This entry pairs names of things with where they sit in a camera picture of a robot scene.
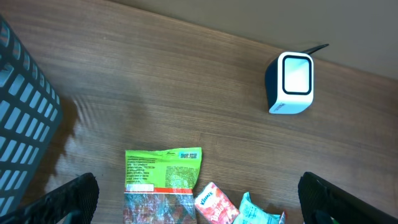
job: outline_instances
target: light blue package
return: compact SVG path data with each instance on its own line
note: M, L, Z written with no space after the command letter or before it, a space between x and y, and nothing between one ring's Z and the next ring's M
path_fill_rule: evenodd
M268 214L253 204L249 192L244 193L239 211L241 213L236 217L233 224L278 224L280 219L280 215Z

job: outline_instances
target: plastic basket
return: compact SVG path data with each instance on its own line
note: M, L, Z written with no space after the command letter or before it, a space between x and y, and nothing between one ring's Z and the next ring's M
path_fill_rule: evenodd
M60 98L0 15L0 216L16 209L62 119Z

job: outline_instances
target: black antenna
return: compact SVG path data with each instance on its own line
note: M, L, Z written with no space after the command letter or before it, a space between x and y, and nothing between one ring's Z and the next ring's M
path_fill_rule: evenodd
M325 48L327 46L329 46L329 44L319 45L317 47L312 47L310 49L303 50L301 53L305 53L305 54L309 54L310 55L310 54L315 53L315 52L319 51L320 49Z

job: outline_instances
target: pink package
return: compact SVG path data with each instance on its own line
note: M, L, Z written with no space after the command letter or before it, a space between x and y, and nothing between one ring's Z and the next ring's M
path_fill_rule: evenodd
M210 182L195 199L197 210L213 224L232 224L240 214L228 197Z

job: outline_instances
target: white sticker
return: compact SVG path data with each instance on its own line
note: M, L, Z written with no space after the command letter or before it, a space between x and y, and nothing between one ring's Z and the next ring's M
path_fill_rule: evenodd
M127 192L153 192L154 190L153 184L126 184Z

